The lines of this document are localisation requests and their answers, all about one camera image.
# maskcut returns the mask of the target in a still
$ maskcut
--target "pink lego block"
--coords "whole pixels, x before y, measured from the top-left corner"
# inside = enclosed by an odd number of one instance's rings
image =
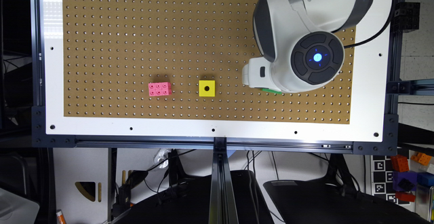
[[[149,83],[149,96],[167,96],[172,94],[169,82]]]

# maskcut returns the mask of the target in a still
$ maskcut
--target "white frame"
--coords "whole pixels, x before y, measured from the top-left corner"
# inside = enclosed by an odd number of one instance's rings
[[[357,25],[356,42],[371,37],[383,26],[390,4],[391,0],[374,0],[366,17]],[[61,62],[64,56],[62,0],[43,0],[41,7],[47,134],[382,141],[389,28],[375,40],[355,48],[351,117],[350,124],[347,125],[208,119],[64,117],[64,78]],[[56,125],[55,129],[50,129],[51,125]],[[374,136],[375,132],[379,133],[378,137]]]

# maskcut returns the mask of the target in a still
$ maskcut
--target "red object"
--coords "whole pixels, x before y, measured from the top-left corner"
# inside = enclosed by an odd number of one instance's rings
[[[414,202],[414,200],[416,199],[415,195],[406,192],[396,192],[395,197],[398,200],[407,201],[407,202]]]
[[[172,94],[169,82],[149,83],[149,96],[167,96]]]
[[[394,170],[398,172],[406,172],[410,170],[410,168],[408,167],[407,157],[402,155],[396,155],[396,156],[391,156],[391,160],[392,160],[392,167]]]

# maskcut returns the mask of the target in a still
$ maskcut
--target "floor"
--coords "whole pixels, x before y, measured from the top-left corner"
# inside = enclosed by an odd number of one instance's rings
[[[434,0],[420,2],[420,29],[403,35],[401,79],[434,78]],[[434,96],[402,96],[401,102],[434,103]],[[399,105],[399,122],[434,130],[434,106]]]

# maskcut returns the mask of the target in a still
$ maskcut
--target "blue light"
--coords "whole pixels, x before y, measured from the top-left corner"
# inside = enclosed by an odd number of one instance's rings
[[[321,61],[322,59],[323,59],[323,56],[322,56],[321,54],[316,54],[316,55],[313,56],[313,60],[314,60],[315,62],[319,62],[319,61]]]

